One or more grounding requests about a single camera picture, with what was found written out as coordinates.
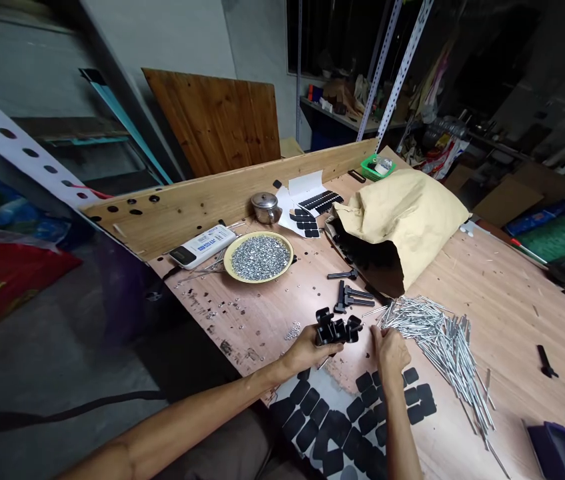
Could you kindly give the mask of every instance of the black plastic part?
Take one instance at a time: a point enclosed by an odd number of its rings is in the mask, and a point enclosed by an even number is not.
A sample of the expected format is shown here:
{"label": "black plastic part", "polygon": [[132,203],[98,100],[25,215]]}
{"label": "black plastic part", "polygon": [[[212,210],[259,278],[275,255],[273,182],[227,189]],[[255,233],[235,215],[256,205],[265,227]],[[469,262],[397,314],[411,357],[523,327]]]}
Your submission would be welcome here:
{"label": "black plastic part", "polygon": [[298,373],[298,380],[308,380],[310,373],[311,373],[310,368],[307,368],[306,370],[301,371],[300,373]]}
{"label": "black plastic part", "polygon": [[360,183],[365,183],[367,181],[367,179],[365,177],[363,177],[362,175],[360,175],[357,171],[355,170],[349,170],[347,172],[349,175],[351,175],[355,180],[358,180]]}
{"label": "black plastic part", "polygon": [[327,448],[329,446],[329,429],[326,425],[322,425],[322,428],[318,431],[318,436],[316,437],[316,444],[314,446],[314,459],[322,460],[327,454]]}
{"label": "black plastic part", "polygon": [[302,428],[302,425],[304,425],[304,421],[305,418],[304,415],[302,415],[302,412],[300,410],[296,410],[291,418],[287,420],[287,423],[285,423],[282,427],[282,433],[289,440],[293,440]]}
{"label": "black plastic part", "polygon": [[409,423],[412,425],[424,420],[424,412],[420,405],[414,405],[413,407],[408,408],[407,415],[409,415]]}
{"label": "black plastic part", "polygon": [[324,419],[323,427],[329,431],[329,437],[336,442],[336,445],[342,448],[344,441],[351,430],[351,422],[344,413],[337,410],[329,410],[327,417]]}
{"label": "black plastic part", "polygon": [[324,401],[324,399],[320,399],[316,407],[311,412],[311,420],[316,422],[316,425],[320,425],[328,411],[329,405]]}
{"label": "black plastic part", "polygon": [[360,397],[356,397],[356,399],[351,402],[351,405],[347,407],[347,416],[353,423],[354,421],[358,420],[360,415],[362,415],[362,412],[364,412],[362,399]]}
{"label": "black plastic part", "polygon": [[304,425],[300,433],[298,433],[298,438],[296,438],[296,443],[298,444],[298,449],[301,452],[306,452],[311,442],[318,435],[318,426],[316,422],[309,419],[309,421]]}
{"label": "black plastic part", "polygon": [[378,390],[373,385],[362,392],[362,403],[365,407],[371,407],[378,400]]}
{"label": "black plastic part", "polygon": [[349,436],[347,437],[347,441],[342,447],[344,454],[351,460],[354,460],[356,458],[356,453],[358,452],[358,446],[360,446],[361,440],[362,434],[360,433],[360,430],[355,427],[351,428]]}
{"label": "black plastic part", "polygon": [[411,385],[413,382],[418,381],[418,379],[420,378],[418,377],[418,372],[413,367],[405,370],[402,376],[406,380],[407,385]]}
{"label": "black plastic part", "polygon": [[358,451],[356,452],[356,459],[354,460],[354,465],[362,473],[365,473],[369,467],[374,454],[374,446],[366,438],[362,437],[360,444],[358,445]]}
{"label": "black plastic part", "polygon": [[434,401],[433,397],[420,400],[420,407],[422,408],[422,415],[424,415],[425,417],[433,415],[438,411],[438,409],[436,408],[436,402]]}
{"label": "black plastic part", "polygon": [[280,425],[284,425],[286,421],[289,419],[291,414],[296,409],[296,404],[291,401],[290,398],[285,398],[280,401],[277,401],[271,404],[269,410],[273,415],[273,418],[278,422]]}
{"label": "black plastic part", "polygon": [[318,403],[318,400],[320,400],[320,394],[318,393],[318,390],[311,388],[307,392],[307,395],[304,397],[304,400],[300,402],[300,410],[302,411],[302,413],[309,416],[309,414],[316,406],[316,403]]}
{"label": "black plastic part", "polygon": [[420,400],[425,400],[434,397],[434,394],[431,391],[431,385],[429,385],[428,383],[423,383],[422,385],[418,385],[416,387],[416,390],[418,390],[418,397],[420,398]]}
{"label": "black plastic part", "polygon": [[374,384],[374,380],[371,378],[369,372],[365,372],[356,379],[356,385],[358,386],[358,391],[364,392],[367,388]]}
{"label": "black plastic part", "polygon": [[367,410],[367,413],[360,417],[358,420],[358,427],[360,428],[360,433],[366,435],[371,430],[376,428],[378,424],[378,419],[376,419],[376,414],[373,410]]}
{"label": "black plastic part", "polygon": [[378,445],[384,447],[387,444],[387,424],[383,423],[378,425],[376,429],[376,439],[378,440]]}
{"label": "black plastic part", "polygon": [[344,457],[342,450],[331,450],[322,459],[322,473],[325,477],[333,475],[344,468]]}
{"label": "black plastic part", "polygon": [[418,390],[415,387],[406,389],[404,391],[404,401],[407,403],[407,407],[410,407],[414,403],[418,403],[420,397],[418,397]]}
{"label": "black plastic part", "polygon": [[382,423],[387,419],[387,407],[384,405],[384,403],[378,403],[374,407],[374,413],[376,414],[378,423]]}
{"label": "black plastic part", "polygon": [[291,392],[291,395],[289,395],[289,398],[293,403],[299,405],[304,396],[309,391],[309,388],[311,388],[309,382],[307,382],[306,380],[300,380],[296,385],[296,388],[294,388],[294,390]]}

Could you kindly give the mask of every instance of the brown paper bag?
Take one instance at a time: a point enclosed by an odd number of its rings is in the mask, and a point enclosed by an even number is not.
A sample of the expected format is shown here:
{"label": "brown paper bag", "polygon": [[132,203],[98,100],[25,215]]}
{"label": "brown paper bag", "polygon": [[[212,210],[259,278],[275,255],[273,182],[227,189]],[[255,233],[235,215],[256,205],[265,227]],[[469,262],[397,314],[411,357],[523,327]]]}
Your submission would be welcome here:
{"label": "brown paper bag", "polygon": [[334,203],[334,210],[354,237],[372,244],[391,241],[396,246],[404,276],[401,289],[395,285],[395,275],[384,275],[384,281],[378,281],[381,271],[370,275],[364,272],[367,281],[391,297],[409,289],[469,218],[453,193],[411,169],[394,171],[384,180],[361,188],[349,205]]}

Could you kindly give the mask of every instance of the hand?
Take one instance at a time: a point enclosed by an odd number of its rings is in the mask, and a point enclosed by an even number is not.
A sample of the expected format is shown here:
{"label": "hand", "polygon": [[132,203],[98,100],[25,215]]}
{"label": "hand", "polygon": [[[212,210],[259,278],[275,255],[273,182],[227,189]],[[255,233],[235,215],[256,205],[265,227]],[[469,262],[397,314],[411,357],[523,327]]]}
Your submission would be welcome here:
{"label": "hand", "polygon": [[313,365],[319,365],[328,355],[338,353],[344,349],[344,345],[341,343],[330,343],[329,345],[316,347],[317,332],[318,328],[316,325],[304,327],[296,342],[280,359],[280,363],[288,378],[311,368]]}
{"label": "hand", "polygon": [[411,355],[398,330],[389,328],[381,331],[371,326],[371,334],[376,344],[376,357],[380,377],[390,383],[400,382],[402,388],[402,370],[411,362]]}

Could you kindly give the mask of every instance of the small metal pot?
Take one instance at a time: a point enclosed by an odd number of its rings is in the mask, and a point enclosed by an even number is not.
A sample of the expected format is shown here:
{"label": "small metal pot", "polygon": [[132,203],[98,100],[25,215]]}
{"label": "small metal pot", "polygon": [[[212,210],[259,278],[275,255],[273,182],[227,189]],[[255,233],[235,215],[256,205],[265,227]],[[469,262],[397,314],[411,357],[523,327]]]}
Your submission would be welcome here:
{"label": "small metal pot", "polygon": [[255,218],[265,225],[273,225],[280,220],[282,209],[277,206],[277,198],[273,193],[260,192],[251,197],[255,210]]}

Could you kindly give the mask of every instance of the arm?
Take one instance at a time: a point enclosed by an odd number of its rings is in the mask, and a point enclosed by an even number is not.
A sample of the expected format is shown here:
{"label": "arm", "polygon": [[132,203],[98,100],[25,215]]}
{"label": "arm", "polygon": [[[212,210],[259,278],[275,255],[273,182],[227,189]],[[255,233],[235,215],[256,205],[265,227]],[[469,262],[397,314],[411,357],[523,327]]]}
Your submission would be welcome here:
{"label": "arm", "polygon": [[280,359],[248,377],[181,400],[142,421],[60,476],[61,480],[145,480],[157,475],[263,393],[344,346],[316,347],[305,327]]}
{"label": "arm", "polygon": [[402,369],[411,361],[397,330],[371,327],[378,356],[378,371],[387,405],[387,462],[389,478],[422,480],[422,469],[404,401]]}

